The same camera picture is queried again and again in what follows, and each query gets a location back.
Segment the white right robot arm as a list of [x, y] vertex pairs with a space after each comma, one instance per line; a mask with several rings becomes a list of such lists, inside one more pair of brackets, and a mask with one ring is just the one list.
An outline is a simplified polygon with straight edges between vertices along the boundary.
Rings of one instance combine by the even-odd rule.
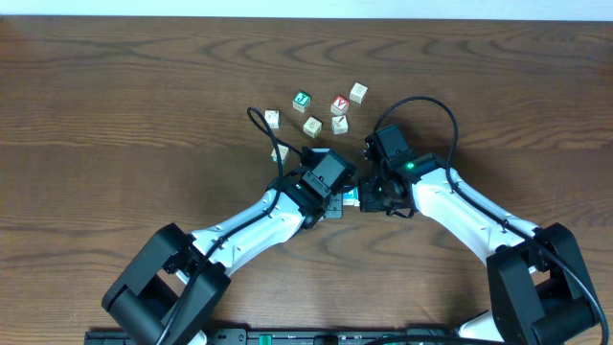
[[435, 154], [395, 149], [366, 158], [373, 173], [360, 182], [363, 211], [432, 219], [487, 269], [490, 309], [436, 342], [564, 344], [600, 327], [608, 343], [606, 316], [568, 228], [540, 227], [507, 212]]

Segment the blue letter L wooden block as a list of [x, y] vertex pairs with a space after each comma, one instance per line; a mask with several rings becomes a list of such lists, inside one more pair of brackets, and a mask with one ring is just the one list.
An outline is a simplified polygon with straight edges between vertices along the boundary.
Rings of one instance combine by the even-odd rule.
[[343, 193], [343, 205], [344, 206], [355, 206], [355, 207], [360, 206], [359, 191], [357, 187], [353, 188], [352, 190], [346, 193]]

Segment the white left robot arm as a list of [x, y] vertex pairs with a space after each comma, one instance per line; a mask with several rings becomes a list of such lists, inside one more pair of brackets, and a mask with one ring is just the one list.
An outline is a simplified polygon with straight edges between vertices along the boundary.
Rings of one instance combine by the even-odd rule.
[[220, 224], [186, 233], [158, 230], [102, 298], [102, 307], [138, 344], [203, 344], [202, 331], [231, 275], [264, 250], [311, 228], [340, 206], [344, 183], [308, 172], [272, 185], [255, 204]]

